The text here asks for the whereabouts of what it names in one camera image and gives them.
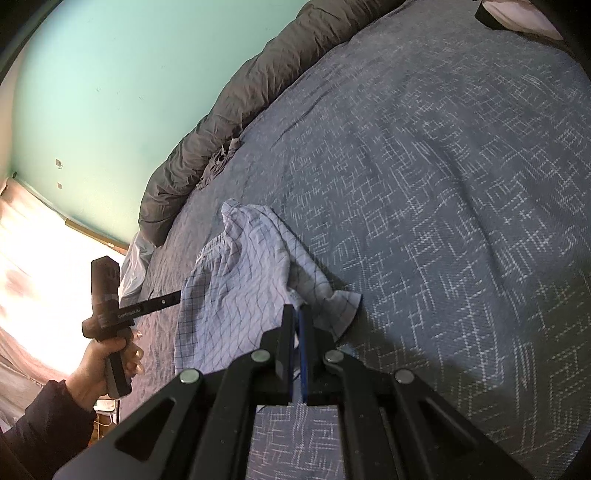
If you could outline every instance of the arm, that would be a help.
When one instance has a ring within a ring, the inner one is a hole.
[[[91,341],[76,371],[67,380],[48,382],[5,433],[9,448],[35,480],[50,480],[88,445],[95,419],[93,406],[107,390],[105,358],[124,347],[122,338]],[[142,356],[143,351],[130,343],[125,351],[127,375],[143,371]]]
[[[48,480],[90,440],[94,412],[80,408],[66,382],[50,381],[5,433],[8,446],[36,480]]]

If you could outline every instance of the mattress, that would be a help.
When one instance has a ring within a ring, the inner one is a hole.
[[[225,200],[269,205],[335,288],[364,295],[348,350],[415,370],[557,478],[591,427],[591,86],[475,8],[406,2],[302,75],[191,194],[141,298],[182,286]],[[123,416],[173,377],[177,315],[139,321],[147,373]],[[262,409],[248,478],[344,478],[336,410]]]

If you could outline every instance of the mint green wall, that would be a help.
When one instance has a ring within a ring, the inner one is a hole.
[[[61,213],[129,241],[150,174],[303,4],[64,0],[21,66],[12,169]]]

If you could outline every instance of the hand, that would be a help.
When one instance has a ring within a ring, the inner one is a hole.
[[[92,411],[99,397],[107,394],[105,378],[105,359],[125,348],[124,338],[110,338],[102,342],[91,340],[86,347],[82,362],[66,380],[66,388],[74,401],[87,411]],[[124,352],[124,370],[128,378],[143,374],[144,367],[140,360],[144,351],[135,343],[130,342]]]

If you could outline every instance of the sheer curtain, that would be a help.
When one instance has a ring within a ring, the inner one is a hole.
[[[67,227],[10,180],[0,196],[0,420],[12,424],[47,380],[78,366],[92,314],[90,262],[124,256]]]

